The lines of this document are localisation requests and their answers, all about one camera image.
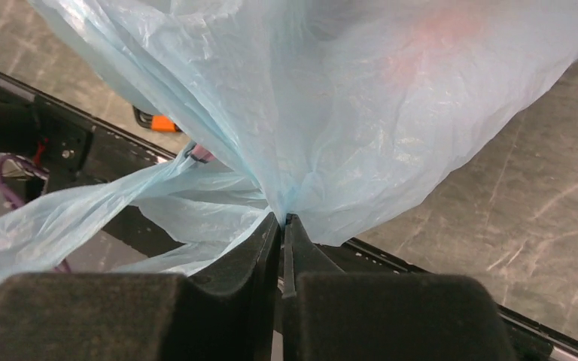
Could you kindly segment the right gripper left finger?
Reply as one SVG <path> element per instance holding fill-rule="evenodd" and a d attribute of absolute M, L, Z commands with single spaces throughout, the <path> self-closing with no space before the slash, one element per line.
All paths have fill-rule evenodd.
<path fill-rule="evenodd" d="M 0 285 L 0 360 L 268 360 L 272 214 L 197 274 L 27 273 Z"/>

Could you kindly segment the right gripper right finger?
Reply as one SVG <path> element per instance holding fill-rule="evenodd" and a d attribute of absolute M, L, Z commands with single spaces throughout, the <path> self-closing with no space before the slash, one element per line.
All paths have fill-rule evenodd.
<path fill-rule="evenodd" d="M 345 272 L 295 214 L 284 229 L 286 360 L 513 360 L 491 295 L 462 275 Z"/>

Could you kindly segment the light blue plastic bag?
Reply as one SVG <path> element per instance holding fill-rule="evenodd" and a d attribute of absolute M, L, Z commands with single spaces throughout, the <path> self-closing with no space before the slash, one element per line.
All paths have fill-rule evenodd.
<path fill-rule="evenodd" d="M 124 272 L 192 275 L 267 214 L 338 246 L 419 205 L 578 60 L 578 1 L 34 1 L 184 154 L 0 217 L 0 283 L 45 271 L 128 205 L 180 247 Z"/>

